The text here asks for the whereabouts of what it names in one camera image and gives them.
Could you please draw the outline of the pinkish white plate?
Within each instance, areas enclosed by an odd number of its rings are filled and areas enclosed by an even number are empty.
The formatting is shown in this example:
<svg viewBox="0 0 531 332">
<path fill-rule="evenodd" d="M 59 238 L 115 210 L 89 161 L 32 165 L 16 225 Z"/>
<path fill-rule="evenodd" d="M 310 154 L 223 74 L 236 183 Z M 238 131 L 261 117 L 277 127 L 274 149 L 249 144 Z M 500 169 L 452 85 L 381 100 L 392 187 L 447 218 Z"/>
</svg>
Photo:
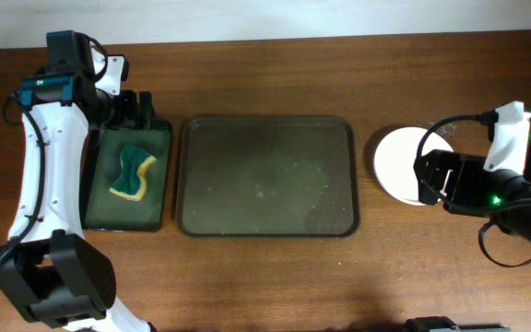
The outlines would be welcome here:
<svg viewBox="0 0 531 332">
<path fill-rule="evenodd" d="M 423 206 L 414 161 L 426 132 L 420 127 L 398 128 L 381 139 L 373 154 L 372 167 L 380 186 L 392 198 L 411 206 Z"/>
</svg>

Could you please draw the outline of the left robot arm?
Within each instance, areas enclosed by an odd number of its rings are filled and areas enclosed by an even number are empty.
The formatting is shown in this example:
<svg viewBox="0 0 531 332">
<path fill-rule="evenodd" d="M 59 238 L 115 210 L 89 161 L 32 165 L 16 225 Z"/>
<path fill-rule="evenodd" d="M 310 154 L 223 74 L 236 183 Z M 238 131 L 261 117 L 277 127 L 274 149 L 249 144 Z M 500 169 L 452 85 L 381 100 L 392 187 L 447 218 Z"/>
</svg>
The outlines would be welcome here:
<svg viewBox="0 0 531 332">
<path fill-rule="evenodd" d="M 110 259 L 88 243 L 79 198 L 91 131 L 150 128 L 149 93 L 121 89 L 129 64 L 73 30 L 46 36 L 48 62 L 10 101 L 21 111 L 21 194 L 0 246 L 0 290 L 22 318 L 69 331 L 149 331 L 116 294 Z"/>
</svg>

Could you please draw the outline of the green yellow sponge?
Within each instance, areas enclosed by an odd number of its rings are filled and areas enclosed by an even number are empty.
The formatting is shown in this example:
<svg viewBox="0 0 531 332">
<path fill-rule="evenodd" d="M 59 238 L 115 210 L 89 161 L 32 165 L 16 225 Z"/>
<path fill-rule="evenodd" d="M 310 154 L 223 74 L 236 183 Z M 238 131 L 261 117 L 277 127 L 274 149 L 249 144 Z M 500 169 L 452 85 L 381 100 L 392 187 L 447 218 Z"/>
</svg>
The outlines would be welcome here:
<svg viewBox="0 0 531 332">
<path fill-rule="evenodd" d="M 147 171 L 156 161 L 146 150 L 126 145 L 120 153 L 120 175 L 109 191 L 126 200 L 141 201 L 148 189 Z"/>
</svg>

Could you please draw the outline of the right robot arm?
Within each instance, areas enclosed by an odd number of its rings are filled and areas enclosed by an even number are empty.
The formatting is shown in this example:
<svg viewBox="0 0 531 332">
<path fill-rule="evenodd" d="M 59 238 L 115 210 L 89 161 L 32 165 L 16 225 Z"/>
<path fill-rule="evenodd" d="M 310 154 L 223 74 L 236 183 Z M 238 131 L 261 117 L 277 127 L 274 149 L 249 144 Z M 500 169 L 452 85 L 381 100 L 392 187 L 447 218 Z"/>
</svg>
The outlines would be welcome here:
<svg viewBox="0 0 531 332">
<path fill-rule="evenodd" d="M 478 231 L 478 245 L 484 256 L 500 267 L 510 267 L 495 260 L 484 243 L 486 232 L 493 226 L 503 233 L 519 236 L 531 243 L 531 118 L 525 143 L 526 155 L 521 162 L 523 172 L 510 169 L 484 169 L 486 159 L 476 155 L 434 149 L 422 150 L 429 136 L 441 126 L 457 121 L 476 121 L 490 128 L 495 138 L 494 111 L 483 114 L 457 115 L 434 124 L 420 139 L 413 170 L 417 178 L 419 201 L 435 205 L 439 200 L 451 214 L 487 218 Z M 523 263 L 531 264 L 531 258 Z"/>
</svg>

